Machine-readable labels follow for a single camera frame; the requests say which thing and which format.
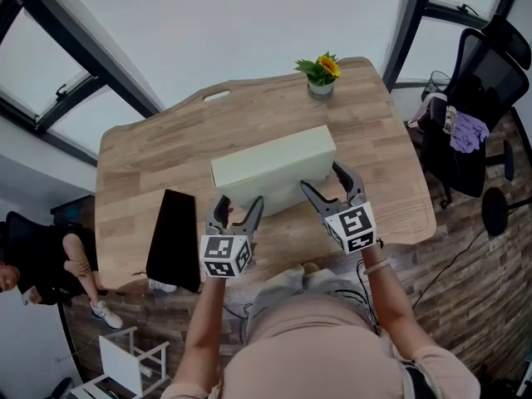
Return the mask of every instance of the beige shirt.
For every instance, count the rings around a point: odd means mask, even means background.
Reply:
[[[445,399],[478,399],[480,385],[452,353],[424,347],[413,359]],[[403,397],[401,363],[347,300],[300,295],[266,312],[225,368],[231,399],[392,399]],[[203,399],[208,392],[170,385],[161,399]]]

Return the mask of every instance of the wristband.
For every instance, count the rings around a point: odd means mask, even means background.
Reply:
[[[389,266],[390,265],[390,259],[388,257],[386,257],[384,260],[382,260],[381,262],[377,263],[377,264],[374,264],[373,266],[371,266],[370,268],[364,270],[364,274],[365,275],[369,275],[370,273],[373,273],[373,272],[376,272],[377,270],[379,269],[382,269],[384,268],[385,266]]]

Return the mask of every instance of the sneaker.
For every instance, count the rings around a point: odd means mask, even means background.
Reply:
[[[165,293],[173,293],[177,290],[177,287],[175,285],[172,285],[171,283],[160,283],[159,281],[155,281],[154,279],[150,279],[148,285],[150,289],[159,289],[161,291],[164,291]]]
[[[122,319],[116,314],[113,313],[106,305],[106,302],[100,300],[96,306],[92,306],[92,314],[99,319],[103,319],[107,324],[107,327],[110,329],[120,329],[122,328],[123,322]]]

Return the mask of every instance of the hand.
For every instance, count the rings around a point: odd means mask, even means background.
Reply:
[[[63,264],[63,268],[67,272],[70,272],[72,275],[74,275],[76,278],[85,278],[90,272],[91,272],[91,266],[89,266],[89,262],[74,262],[72,260],[67,260]]]
[[[42,297],[41,297],[41,294],[39,294],[39,292],[37,291],[36,288],[34,288],[34,289],[30,292],[30,302],[33,303],[33,304],[39,304],[39,303],[42,303]]]

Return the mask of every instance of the white stool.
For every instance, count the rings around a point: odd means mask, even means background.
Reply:
[[[108,336],[100,336],[101,365],[103,366],[104,374],[76,387],[71,393],[79,399],[92,399],[93,397],[95,399],[109,399],[109,397],[96,386],[98,382],[109,377],[120,383],[126,389],[135,393],[136,396],[134,399],[137,399],[146,396],[165,382],[168,379],[168,376],[166,375],[166,348],[170,343],[164,342],[148,352],[144,352],[134,346],[133,334],[135,331],[136,327],[131,327]],[[110,338],[126,334],[129,334],[129,352],[109,340]],[[160,359],[153,356],[159,351]],[[151,374],[151,370],[148,367],[144,367],[140,364],[144,359],[150,359],[160,364],[160,380],[157,380],[147,389],[142,390],[142,374]]]

